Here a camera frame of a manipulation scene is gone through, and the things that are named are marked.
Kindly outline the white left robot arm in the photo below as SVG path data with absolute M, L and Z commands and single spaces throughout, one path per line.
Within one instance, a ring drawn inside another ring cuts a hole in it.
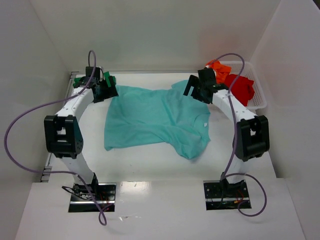
M 83 188 L 98 185 L 96 174 L 89 168 L 83 154 L 84 138 L 79 120 L 90 104 L 117 97 L 116 79 L 102 67 L 87 66 L 85 76 L 77 79 L 61 110 L 44 118 L 46 148 L 75 173 L 74 184 Z

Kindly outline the teal t shirt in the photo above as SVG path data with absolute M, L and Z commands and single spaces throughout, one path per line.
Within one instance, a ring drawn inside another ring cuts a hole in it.
M 186 85 L 187 80 L 157 90 L 118 85 L 106 115 L 104 148 L 167 143 L 185 159 L 198 158 L 210 142 L 210 111 L 184 95 Z

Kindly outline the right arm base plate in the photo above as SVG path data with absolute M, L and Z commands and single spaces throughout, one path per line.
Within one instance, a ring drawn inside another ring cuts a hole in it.
M 223 186 L 219 181 L 204 181 L 204 197 L 207 211 L 251 209 L 247 183 L 242 180 Z

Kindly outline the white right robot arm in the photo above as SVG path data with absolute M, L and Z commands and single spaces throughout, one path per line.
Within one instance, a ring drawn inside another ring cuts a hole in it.
M 260 158 L 270 149 L 268 119 L 245 107 L 225 84 L 218 84 L 211 68 L 199 70 L 198 76 L 190 75 L 183 94 L 202 103 L 215 105 L 233 122 L 231 160 L 221 177 L 229 184 L 242 181 L 251 160 Z

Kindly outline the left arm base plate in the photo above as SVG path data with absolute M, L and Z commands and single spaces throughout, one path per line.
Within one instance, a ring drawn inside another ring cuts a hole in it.
M 73 187 L 62 186 L 70 196 L 68 212 L 69 213 L 92 213 L 99 212 L 93 199 L 96 200 L 104 213 L 115 211 L 116 201 L 116 183 L 99 183 L 97 193 L 89 194 L 84 186 L 74 184 Z

